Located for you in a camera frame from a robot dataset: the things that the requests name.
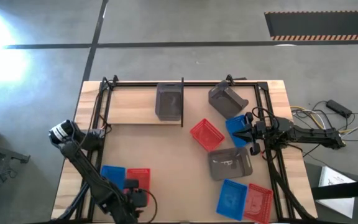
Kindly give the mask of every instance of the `white paper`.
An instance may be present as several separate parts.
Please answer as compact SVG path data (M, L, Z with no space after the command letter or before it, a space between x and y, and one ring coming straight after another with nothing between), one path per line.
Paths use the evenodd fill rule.
M336 184L354 183L354 182L355 182L354 180L336 172L335 170L329 167L323 167L323 169L321 170L319 187L336 185ZM316 200L316 201L349 218L353 217L354 197L339 198L339 199L323 199L323 200Z

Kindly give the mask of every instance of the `gray plastic bin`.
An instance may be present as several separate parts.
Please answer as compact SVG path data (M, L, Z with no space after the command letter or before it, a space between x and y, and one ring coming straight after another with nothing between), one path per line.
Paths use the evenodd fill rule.
M231 179L252 174L247 149L230 148L208 153L209 169L214 180Z
M248 105L248 100L242 99L226 81L217 84L208 92L208 101L226 119L235 117Z
M182 95L181 83L159 83L157 85L155 114L160 120L180 120L182 111Z

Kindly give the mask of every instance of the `blue basket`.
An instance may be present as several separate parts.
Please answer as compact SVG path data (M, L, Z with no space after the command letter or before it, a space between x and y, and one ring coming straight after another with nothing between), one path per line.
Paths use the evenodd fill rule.
M124 190L125 182L125 168L115 166L102 166L100 175L110 180L110 182L117 185L121 190Z
M247 192L246 185L225 179L216 213L241 221L246 207Z
M233 136L233 132L244 129L246 126L244 121L244 115L236 116L235 118L231 118L226 120L226 128L229 132L231 139L236 147L244 147L247 142L242 140L241 138L237 138Z

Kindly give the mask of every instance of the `gray floor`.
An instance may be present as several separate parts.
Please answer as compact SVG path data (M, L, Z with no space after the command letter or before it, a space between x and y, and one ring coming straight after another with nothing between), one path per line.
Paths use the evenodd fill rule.
M90 43L100 5L0 0L0 45ZM99 42L269 40L263 12L294 10L358 10L358 0L110 0ZM47 131L72 119L87 56L88 49L0 50L0 145L31 155L26 165L12 164L19 175L0 188L0 223L49 219L63 158ZM292 105L334 99L358 112L358 45L98 49L90 80L210 80L228 73L285 80ZM358 175L358 142L312 155Z

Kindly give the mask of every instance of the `red plastic basket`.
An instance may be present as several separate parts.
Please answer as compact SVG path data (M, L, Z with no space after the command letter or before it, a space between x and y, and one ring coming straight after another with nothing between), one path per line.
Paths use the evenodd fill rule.
M216 149L224 140L223 134L205 118L196 124L190 133L207 151Z
M135 179L139 181L139 188L150 190L150 169L127 169L126 179ZM147 194L147 203L149 203L149 194Z
M261 224L268 224L272 201L273 192L271 190L249 184L244 217Z

